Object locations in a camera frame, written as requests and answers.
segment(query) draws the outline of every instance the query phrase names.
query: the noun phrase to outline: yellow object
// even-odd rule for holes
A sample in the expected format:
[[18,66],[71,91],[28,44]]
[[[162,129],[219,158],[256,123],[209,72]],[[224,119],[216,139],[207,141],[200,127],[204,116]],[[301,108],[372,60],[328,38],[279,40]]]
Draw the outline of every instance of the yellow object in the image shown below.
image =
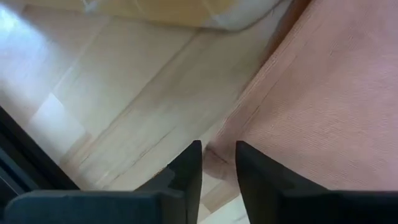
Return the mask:
[[239,30],[278,0],[27,0],[29,4],[102,12],[183,26]]

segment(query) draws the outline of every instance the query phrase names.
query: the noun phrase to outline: pink cloth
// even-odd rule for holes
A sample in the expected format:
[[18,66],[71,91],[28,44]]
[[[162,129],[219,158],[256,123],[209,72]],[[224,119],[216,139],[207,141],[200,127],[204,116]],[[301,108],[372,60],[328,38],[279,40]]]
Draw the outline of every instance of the pink cloth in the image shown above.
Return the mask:
[[398,190],[398,1],[314,0],[206,148],[244,140],[330,189]]

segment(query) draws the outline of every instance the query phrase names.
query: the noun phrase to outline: wooden floor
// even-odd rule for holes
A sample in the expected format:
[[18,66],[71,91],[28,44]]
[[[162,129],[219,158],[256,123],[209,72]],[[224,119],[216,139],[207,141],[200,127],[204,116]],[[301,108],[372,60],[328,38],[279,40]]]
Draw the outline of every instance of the wooden floor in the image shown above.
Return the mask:
[[[0,105],[81,188],[133,190],[206,144],[289,4],[227,33],[0,2]],[[206,174],[199,220],[248,223],[236,191]]]

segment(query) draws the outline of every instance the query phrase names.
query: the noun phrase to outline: pink blanket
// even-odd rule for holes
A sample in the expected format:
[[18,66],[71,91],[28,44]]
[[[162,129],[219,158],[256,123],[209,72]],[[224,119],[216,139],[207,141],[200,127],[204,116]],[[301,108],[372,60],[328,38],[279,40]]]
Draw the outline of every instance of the pink blanket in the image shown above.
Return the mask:
[[398,190],[398,1],[314,0],[209,143],[235,180],[244,140],[330,189]]

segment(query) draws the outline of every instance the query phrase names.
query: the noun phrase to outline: black object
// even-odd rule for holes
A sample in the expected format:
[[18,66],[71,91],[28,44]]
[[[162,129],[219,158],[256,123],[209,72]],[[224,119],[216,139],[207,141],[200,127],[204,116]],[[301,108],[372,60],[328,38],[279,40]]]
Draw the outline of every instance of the black object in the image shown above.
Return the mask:
[[201,142],[133,192],[37,191],[15,198],[5,221],[31,223],[194,224],[201,191]]
[[0,220],[8,201],[39,189],[79,188],[0,107]]
[[243,141],[236,169],[251,224],[398,223],[397,192],[328,190]]

